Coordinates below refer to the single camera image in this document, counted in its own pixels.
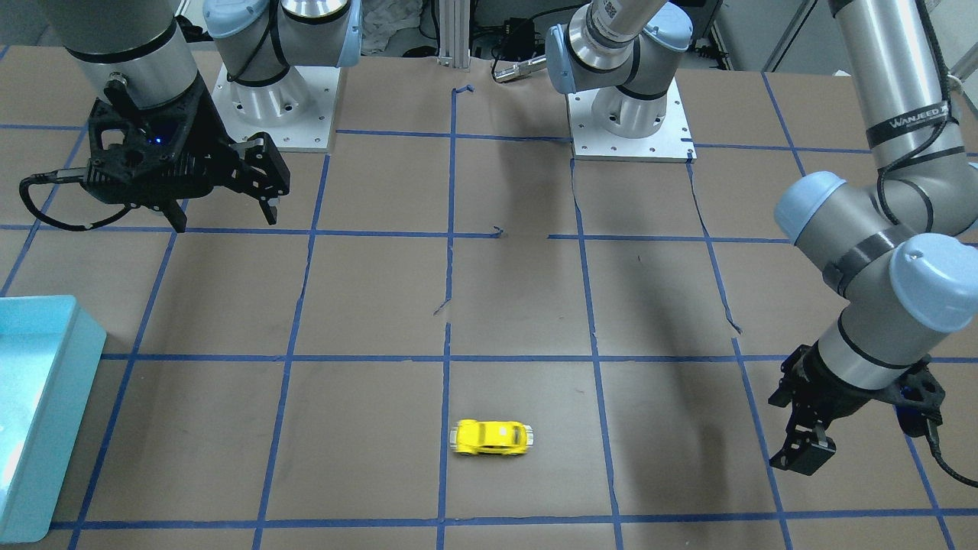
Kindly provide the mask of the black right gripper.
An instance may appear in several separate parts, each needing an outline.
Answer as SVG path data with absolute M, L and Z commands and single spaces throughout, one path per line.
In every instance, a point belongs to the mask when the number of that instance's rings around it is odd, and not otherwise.
M 112 74 L 89 116 L 90 157 L 84 190 L 100 202 L 153 208 L 173 230 L 186 230 L 182 199 L 217 186 L 256 199 L 266 222 L 278 223 L 291 174 L 271 135 L 234 143 L 200 74 L 156 108 L 137 108 L 125 78 Z

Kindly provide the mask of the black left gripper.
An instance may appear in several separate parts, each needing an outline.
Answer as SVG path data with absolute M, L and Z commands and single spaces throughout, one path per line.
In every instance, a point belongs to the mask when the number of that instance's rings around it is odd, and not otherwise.
M 902 431 L 912 438 L 926 435 L 931 424 L 940 427 L 946 391 L 930 372 L 930 362 L 927 354 L 883 389 L 865 390 L 831 373 L 817 345 L 800 345 L 780 365 L 782 379 L 768 399 L 777 407 L 792 405 L 785 443 L 769 466 L 813 476 L 836 453 L 827 435 L 829 425 L 855 414 L 870 400 L 894 405 Z

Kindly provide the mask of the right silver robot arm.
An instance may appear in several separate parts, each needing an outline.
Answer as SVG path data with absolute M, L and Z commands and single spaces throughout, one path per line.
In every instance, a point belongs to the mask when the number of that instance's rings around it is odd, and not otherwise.
M 217 187 L 268 224 L 290 192 L 283 150 L 324 150 L 338 87 L 361 55 L 360 1 L 206 1 L 196 27 L 164 1 L 42 1 L 97 91 L 84 167 L 31 175 L 40 222 L 87 232 L 134 209 L 186 229 L 180 205 Z

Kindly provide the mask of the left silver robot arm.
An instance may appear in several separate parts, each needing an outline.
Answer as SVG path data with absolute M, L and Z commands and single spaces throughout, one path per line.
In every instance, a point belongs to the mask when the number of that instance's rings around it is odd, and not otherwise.
M 832 1 L 876 160 L 876 181 L 808 174 L 773 216 L 845 309 L 782 363 L 769 404 L 792 411 L 769 459 L 810 476 L 836 452 L 834 421 L 871 400 L 894 405 L 938 465 L 944 389 L 930 353 L 976 316 L 976 166 L 969 163 L 950 77 L 922 1 Z

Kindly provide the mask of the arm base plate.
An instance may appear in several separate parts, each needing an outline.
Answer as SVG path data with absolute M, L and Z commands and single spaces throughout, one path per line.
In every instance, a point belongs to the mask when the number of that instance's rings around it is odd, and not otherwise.
M 573 157 L 593 161 L 692 163 L 698 159 L 675 78 L 667 93 L 639 100 L 608 87 L 567 95 Z
M 281 81 L 258 88 L 231 83 L 221 66 L 211 97 L 236 141 L 265 132 L 280 152 L 328 153 L 342 74 L 339 67 L 291 67 Z

